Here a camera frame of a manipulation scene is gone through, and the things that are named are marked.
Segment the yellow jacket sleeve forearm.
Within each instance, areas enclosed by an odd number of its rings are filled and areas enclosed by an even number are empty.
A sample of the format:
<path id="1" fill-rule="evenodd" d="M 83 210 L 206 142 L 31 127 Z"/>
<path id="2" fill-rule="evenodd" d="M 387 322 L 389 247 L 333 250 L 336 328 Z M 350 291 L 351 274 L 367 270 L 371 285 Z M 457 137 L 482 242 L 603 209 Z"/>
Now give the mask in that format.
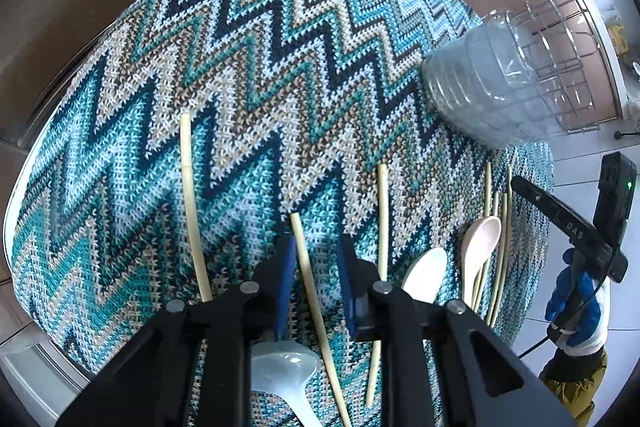
<path id="1" fill-rule="evenodd" d="M 594 412 L 593 399 L 607 367 L 604 348 L 580 357 L 571 357 L 558 349 L 542 369 L 539 379 L 567 408 L 576 425 L 585 427 Z"/>

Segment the right blue white gloved hand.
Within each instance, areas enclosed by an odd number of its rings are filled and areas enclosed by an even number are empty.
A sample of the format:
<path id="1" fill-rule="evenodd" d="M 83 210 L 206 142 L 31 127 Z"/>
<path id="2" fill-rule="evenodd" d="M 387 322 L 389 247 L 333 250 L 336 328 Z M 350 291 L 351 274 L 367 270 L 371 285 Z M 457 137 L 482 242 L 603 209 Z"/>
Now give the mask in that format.
<path id="1" fill-rule="evenodd" d="M 608 340 L 611 316 L 611 284 L 605 277 L 594 279 L 584 268 L 574 268 L 575 248 L 567 249 L 563 269 L 555 281 L 544 318 L 559 326 L 560 337 L 554 340 L 570 358 L 594 355 Z"/>

